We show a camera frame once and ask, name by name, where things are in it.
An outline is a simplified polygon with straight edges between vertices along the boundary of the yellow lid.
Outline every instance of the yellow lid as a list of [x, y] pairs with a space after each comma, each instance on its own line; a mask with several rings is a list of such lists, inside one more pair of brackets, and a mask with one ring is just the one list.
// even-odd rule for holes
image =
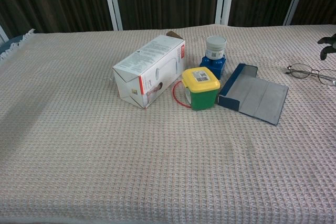
[[219, 89], [220, 82], [206, 67], [190, 68], [182, 73], [182, 82], [193, 93]]

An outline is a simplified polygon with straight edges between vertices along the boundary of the blue container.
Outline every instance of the blue container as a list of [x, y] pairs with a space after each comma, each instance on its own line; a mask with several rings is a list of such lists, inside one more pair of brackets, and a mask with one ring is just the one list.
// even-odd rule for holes
[[215, 75], [215, 77], [219, 80], [224, 70], [225, 60], [226, 59], [224, 57], [219, 60], [210, 60], [208, 57], [204, 56], [199, 66], [207, 67]]

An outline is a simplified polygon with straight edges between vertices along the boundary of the blanket fringe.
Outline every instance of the blanket fringe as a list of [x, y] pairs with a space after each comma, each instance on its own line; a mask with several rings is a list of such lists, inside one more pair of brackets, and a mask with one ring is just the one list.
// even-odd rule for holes
[[2, 54], [0, 54], [0, 60], [4, 60], [5, 58], [7, 58], [16, 48], [19, 48], [20, 44], [27, 40], [32, 34], [34, 34], [34, 30], [35, 29], [31, 29], [29, 32], [27, 32], [26, 34], [23, 35], [22, 40], [20, 40], [19, 42], [16, 43], [12, 43], [11, 47], [9, 49], [7, 49], [6, 51], [4, 51]]

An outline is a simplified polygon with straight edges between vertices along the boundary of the container label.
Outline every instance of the container label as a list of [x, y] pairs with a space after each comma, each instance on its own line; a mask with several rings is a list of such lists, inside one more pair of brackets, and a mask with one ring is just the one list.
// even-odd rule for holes
[[203, 70], [194, 71], [193, 76], [196, 79], [196, 81], [208, 81], [208, 80], [210, 80], [209, 76]]
[[221, 51], [211, 51], [207, 49], [205, 51], [205, 56], [209, 58], [210, 60], [219, 60], [222, 59], [224, 56], [224, 50]]

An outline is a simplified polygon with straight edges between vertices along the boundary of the brown object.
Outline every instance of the brown object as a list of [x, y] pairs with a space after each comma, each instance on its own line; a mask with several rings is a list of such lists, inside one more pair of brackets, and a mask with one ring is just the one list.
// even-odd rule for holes
[[180, 35], [178, 35], [177, 33], [173, 32], [173, 31], [169, 31], [168, 33], [166, 33], [166, 35], [170, 36], [170, 37], [178, 38], [178, 39], [184, 39]]

